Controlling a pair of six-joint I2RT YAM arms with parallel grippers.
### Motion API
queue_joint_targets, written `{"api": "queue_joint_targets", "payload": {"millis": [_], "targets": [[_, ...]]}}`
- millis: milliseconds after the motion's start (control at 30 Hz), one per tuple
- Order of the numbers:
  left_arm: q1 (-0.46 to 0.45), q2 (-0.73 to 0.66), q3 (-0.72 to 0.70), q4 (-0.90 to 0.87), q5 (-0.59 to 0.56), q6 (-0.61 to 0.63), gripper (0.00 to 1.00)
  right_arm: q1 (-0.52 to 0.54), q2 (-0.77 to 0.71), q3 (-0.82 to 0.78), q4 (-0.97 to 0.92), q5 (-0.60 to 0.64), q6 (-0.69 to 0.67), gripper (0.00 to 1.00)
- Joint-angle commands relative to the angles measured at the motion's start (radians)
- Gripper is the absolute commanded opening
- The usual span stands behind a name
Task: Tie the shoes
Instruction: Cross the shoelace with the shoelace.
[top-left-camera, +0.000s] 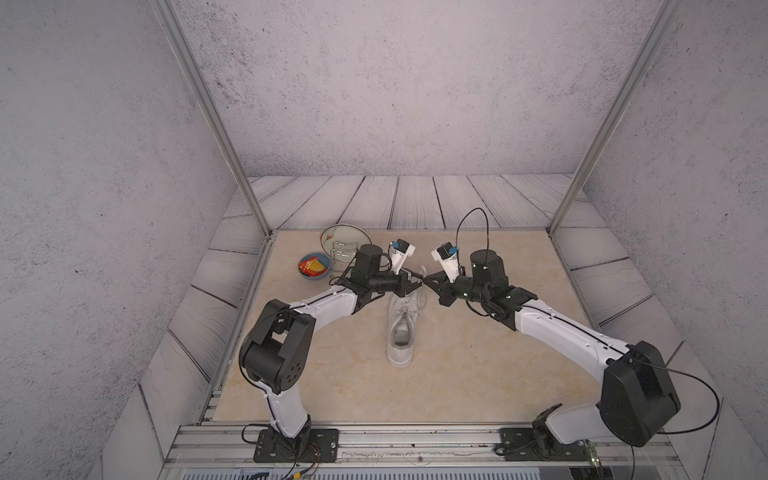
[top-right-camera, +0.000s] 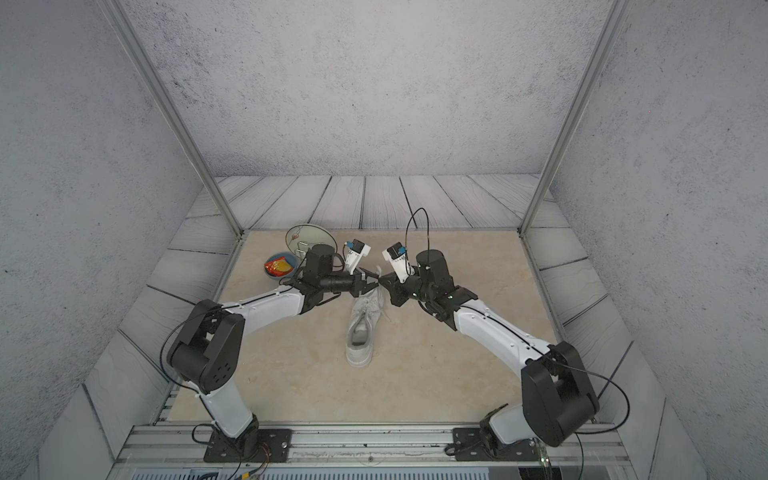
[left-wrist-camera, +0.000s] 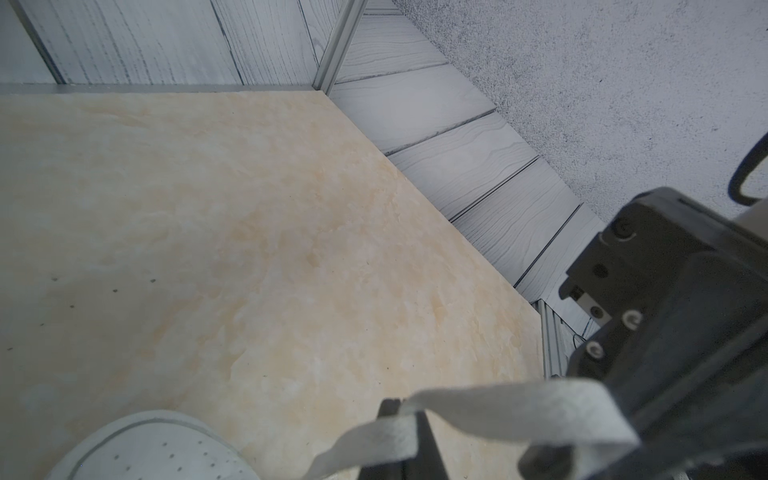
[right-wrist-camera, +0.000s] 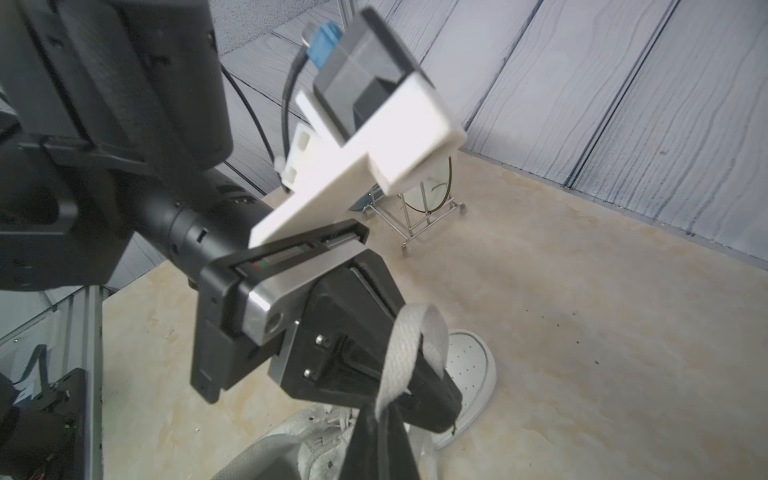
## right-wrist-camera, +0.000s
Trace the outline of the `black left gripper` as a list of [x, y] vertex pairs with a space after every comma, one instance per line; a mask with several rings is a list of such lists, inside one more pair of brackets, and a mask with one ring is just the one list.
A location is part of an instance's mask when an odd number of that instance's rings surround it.
[[209, 404], [264, 363], [290, 397], [374, 402], [405, 307], [356, 220], [209, 263], [200, 273], [190, 384]]

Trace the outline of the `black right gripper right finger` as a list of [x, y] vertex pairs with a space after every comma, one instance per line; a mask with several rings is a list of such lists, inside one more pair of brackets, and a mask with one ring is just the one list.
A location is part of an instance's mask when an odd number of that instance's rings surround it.
[[419, 480], [418, 467], [398, 408], [387, 406], [378, 422], [378, 479]]

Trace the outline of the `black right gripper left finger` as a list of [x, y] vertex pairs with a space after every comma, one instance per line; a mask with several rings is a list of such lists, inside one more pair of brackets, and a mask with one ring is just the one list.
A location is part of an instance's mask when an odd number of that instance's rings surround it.
[[378, 434], [379, 422], [373, 405], [363, 407], [358, 415], [350, 439], [340, 480], [375, 480], [379, 478]]

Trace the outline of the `white sneaker shoe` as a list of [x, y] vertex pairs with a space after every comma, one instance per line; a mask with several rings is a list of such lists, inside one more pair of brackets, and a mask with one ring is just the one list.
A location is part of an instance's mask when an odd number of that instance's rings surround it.
[[217, 473], [219, 479], [407, 479], [438, 476], [436, 451], [478, 419], [497, 383], [495, 359], [477, 334], [449, 334], [447, 373], [462, 406], [443, 433], [406, 424], [390, 404], [381, 414], [313, 405], [262, 435]]

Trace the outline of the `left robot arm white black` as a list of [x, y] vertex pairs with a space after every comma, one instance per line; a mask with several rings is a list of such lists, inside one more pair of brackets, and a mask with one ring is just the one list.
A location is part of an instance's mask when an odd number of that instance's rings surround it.
[[424, 433], [462, 407], [436, 307], [407, 304], [346, 211], [400, 194], [465, 141], [373, 8], [329, 49], [286, 146], [271, 208], [218, 167], [233, 138], [205, 1], [1, 5], [1, 286], [101, 285], [129, 239], [198, 294], [191, 386], [207, 402], [262, 364], [291, 397], [358, 412], [329, 469], [415, 479]]

